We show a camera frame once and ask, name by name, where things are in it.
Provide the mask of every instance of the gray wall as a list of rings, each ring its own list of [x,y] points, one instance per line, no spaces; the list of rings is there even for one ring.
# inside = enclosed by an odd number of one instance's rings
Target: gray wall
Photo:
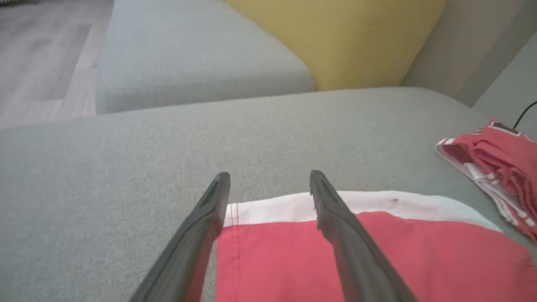
[[[447,0],[402,86],[472,106],[537,28],[535,0]]]
[[[537,33],[479,98],[474,109],[513,126],[523,110],[536,100]],[[524,115],[517,129],[537,140],[537,105]]]

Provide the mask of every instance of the floor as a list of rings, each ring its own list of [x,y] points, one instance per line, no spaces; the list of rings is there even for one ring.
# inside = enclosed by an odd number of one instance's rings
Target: floor
[[[0,130],[95,115],[113,0],[0,8]]]

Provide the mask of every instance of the sofa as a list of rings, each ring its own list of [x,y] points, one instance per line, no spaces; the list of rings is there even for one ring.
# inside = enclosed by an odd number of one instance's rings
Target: sofa
[[[115,0],[97,114],[397,86],[445,0]]]
[[[421,88],[315,92],[313,74],[220,0],[116,0],[99,116],[0,131],[0,301],[129,300],[222,171],[230,203],[307,192],[313,169],[337,190],[457,199],[535,262],[536,246],[433,149],[484,117]]]
[[[229,202],[309,191],[457,199],[533,254],[492,200],[434,151],[488,121],[420,88],[158,107],[0,132],[0,300],[126,301],[221,171]],[[215,247],[203,301],[214,300]]]

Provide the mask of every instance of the red and white cloth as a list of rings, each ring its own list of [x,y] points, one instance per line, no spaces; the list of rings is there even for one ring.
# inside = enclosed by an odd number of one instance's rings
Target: red and white cloth
[[[505,220],[537,243],[535,141],[492,121],[474,133],[441,140],[436,151],[490,195]]]
[[[529,252],[471,207],[441,196],[339,192],[420,302],[536,301]],[[344,301],[309,193],[229,204],[216,301]]]

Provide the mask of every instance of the folded red cloth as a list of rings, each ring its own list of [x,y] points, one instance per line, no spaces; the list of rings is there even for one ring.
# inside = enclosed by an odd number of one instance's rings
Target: folded red cloth
[[[339,192],[420,302],[531,302],[531,254],[471,207],[441,196]],[[228,204],[216,302],[343,302],[309,192]]]
[[[537,142],[493,120],[437,152],[488,193],[502,216],[537,243]]]

